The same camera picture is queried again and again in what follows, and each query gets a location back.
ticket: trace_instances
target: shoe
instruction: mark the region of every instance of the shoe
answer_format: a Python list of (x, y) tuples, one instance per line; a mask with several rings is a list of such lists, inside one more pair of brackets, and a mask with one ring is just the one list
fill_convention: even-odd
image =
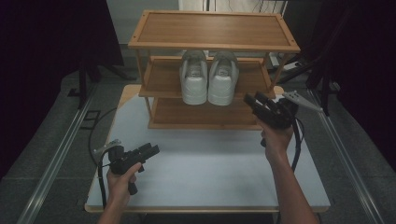
[(213, 105), (229, 105), (233, 101), (239, 77), (238, 60), (230, 51), (219, 51), (209, 72), (208, 101)]
[(207, 65), (202, 50), (187, 50), (179, 69), (183, 102), (201, 105), (207, 98)]

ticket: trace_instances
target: black curtain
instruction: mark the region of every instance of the black curtain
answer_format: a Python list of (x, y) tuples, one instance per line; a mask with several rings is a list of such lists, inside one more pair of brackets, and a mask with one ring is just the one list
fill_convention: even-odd
[(93, 67), (123, 60), (106, 0), (7, 0), (0, 19), (3, 176), (47, 116), (64, 76), (82, 59)]
[[(396, 5), (346, 1), (344, 7), (355, 3), (333, 50), (332, 79), (341, 86), (338, 99), (396, 170)], [(332, 10), (337, 15), (340, 8)]]

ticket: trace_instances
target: wooden shelf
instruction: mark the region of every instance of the wooden shelf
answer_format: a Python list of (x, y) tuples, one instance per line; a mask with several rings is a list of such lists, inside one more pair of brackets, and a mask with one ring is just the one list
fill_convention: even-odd
[(298, 53), (280, 14), (145, 10), (131, 49), (209, 49)]
[(243, 99), (221, 106), (209, 102), (186, 105), (182, 99), (156, 98), (152, 111), (148, 127), (155, 129), (261, 129)]
[[(208, 68), (213, 58), (208, 58)], [(235, 86), (234, 97), (242, 99), (246, 93), (261, 91), (275, 98), (274, 90), (269, 90), (271, 80), (263, 59), (239, 58), (239, 78)], [(144, 76), (145, 85), (139, 92), (142, 97), (181, 98), (179, 67), (181, 57), (151, 56)]]
[[(279, 14), (220, 13), (145, 10), (128, 48), (136, 53), (142, 79), (139, 96), (145, 97), (149, 128), (259, 130), (251, 109), (243, 102), (246, 93), (261, 91), (275, 98), (276, 83), (291, 53), (300, 52), (287, 24)], [(181, 57), (150, 56), (152, 49), (198, 49), (265, 52), (264, 58), (238, 58), (239, 78), (233, 102), (218, 106), (186, 105), (182, 100), (179, 68)], [(141, 60), (146, 50), (146, 71)], [(284, 56), (271, 79), (264, 60), (269, 52)], [(213, 58), (207, 58), (210, 69)], [(154, 98), (153, 105), (149, 97)]]

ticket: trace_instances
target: metal rail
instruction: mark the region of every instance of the metal rail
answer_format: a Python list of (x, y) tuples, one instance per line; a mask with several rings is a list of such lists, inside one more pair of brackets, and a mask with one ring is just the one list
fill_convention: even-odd
[(64, 139), (58, 146), (58, 149), (56, 150), (52, 160), (49, 162), (49, 165), (46, 168), (44, 174), (41, 176), (40, 181), (35, 187), (35, 191), (25, 205), (25, 208), (23, 209), (17, 223), (25, 224), (33, 223), (35, 221), (35, 218), (37, 217), (37, 214), (40, 211), (48, 192), (50, 191), (50, 187), (52, 186), (52, 183), (55, 180), (55, 177), (64, 162), (64, 158), (77, 134), (78, 128), (81, 122), (84, 120), (84, 116), (87, 113), (88, 108), (90, 107), (92, 98), (97, 89), (97, 85), (98, 84), (96, 83), (92, 84), (86, 104), (78, 110), (77, 114), (73, 118), (72, 124), (67, 130)]
[[(311, 91), (308, 89), (308, 94), (312, 97), (317, 105), (320, 105), (318, 94), (316, 91)], [(335, 130), (332, 120), (330, 117), (327, 117), (324, 113), (318, 113), (323, 126), (330, 136), (332, 140), (332, 144), (334, 145), (335, 151), (344, 166), (347, 176), (352, 183), (353, 188), (355, 189), (359, 200), (361, 201), (361, 205), (370, 219), (371, 223), (385, 223), (377, 205), (375, 204), (375, 200), (369, 190), (367, 189), (366, 185), (364, 184), (363, 179), (361, 178), (360, 172), (355, 167), (352, 159), (349, 157), (347, 150), (341, 141), (340, 136), (338, 135), (337, 131)]]

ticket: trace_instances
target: cable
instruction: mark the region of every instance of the cable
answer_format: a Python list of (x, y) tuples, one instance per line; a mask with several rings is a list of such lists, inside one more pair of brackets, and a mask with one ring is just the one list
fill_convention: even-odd
[(317, 215), (318, 215), (318, 219), (319, 219), (319, 224), (321, 224), (321, 223), (322, 223), (322, 221), (321, 221), (321, 215), (320, 215), (319, 213), (317, 213)]
[(96, 162), (96, 159), (95, 159), (95, 157), (93, 156), (92, 148), (91, 148), (91, 140), (92, 140), (93, 131), (95, 130), (96, 125), (99, 123), (99, 121), (101, 121), (105, 116), (107, 116), (108, 114), (110, 114), (112, 111), (114, 111), (114, 110), (116, 110), (116, 109), (117, 109), (117, 108), (114, 107), (114, 108), (108, 110), (102, 117), (100, 117), (100, 118), (96, 121), (96, 123), (94, 124), (94, 126), (92, 127), (91, 132), (90, 132), (90, 136), (88, 137), (88, 150), (90, 151), (91, 159), (92, 159), (93, 163), (94, 163), (96, 166), (98, 166), (98, 163)]
[(274, 11), (275, 11), (276, 2), (277, 2), (277, 1), (275, 0), (274, 8), (273, 8), (273, 13), (274, 13)]
[(298, 123), (300, 124), (300, 128), (301, 128), (301, 142), (303, 142), (304, 140), (304, 136), (305, 136), (305, 127), (303, 122), (300, 119), (297, 119)]
[(267, 7), (265, 8), (264, 12), (268, 9), (269, 6), (270, 6), (270, 2), (269, 0), (267, 0)]
[(277, 218), (276, 218), (276, 224), (280, 224), (280, 212), (279, 212), (279, 214), (277, 215)]
[(231, 11), (233, 11), (233, 9), (231, 8), (231, 0), (228, 0), (228, 7), (230, 8)]
[(292, 125), (293, 130), (294, 130), (294, 138), (296, 140), (296, 148), (295, 148), (295, 153), (294, 153), (294, 159), (293, 163), (291, 164), (291, 170), (294, 172), (297, 167), (297, 162), (300, 159), (300, 153), (301, 153), (301, 138), (300, 138), (300, 131), (298, 130), (297, 126), (297, 121), (296, 119), (293, 119)]
[(103, 167), (104, 167), (104, 165), (103, 165), (103, 157), (106, 155), (106, 153), (107, 153), (110, 149), (112, 149), (112, 147), (106, 149), (106, 150), (102, 153), (102, 155), (100, 156), (98, 165), (97, 165), (99, 186), (100, 186), (100, 191), (101, 191), (101, 194), (102, 194), (102, 205), (103, 205), (103, 209), (105, 209), (106, 204), (107, 204), (105, 182), (103, 181)]
[(256, 6), (253, 8), (253, 10), (251, 10), (251, 12), (254, 12), (254, 9), (256, 9), (256, 7), (259, 5), (260, 1), (261, 1), (261, 0), (258, 0), (258, 1), (257, 1)]
[(262, 12), (262, 5), (264, 5), (264, 0), (262, 0), (262, 4), (260, 5), (260, 10), (259, 10), (259, 12)]

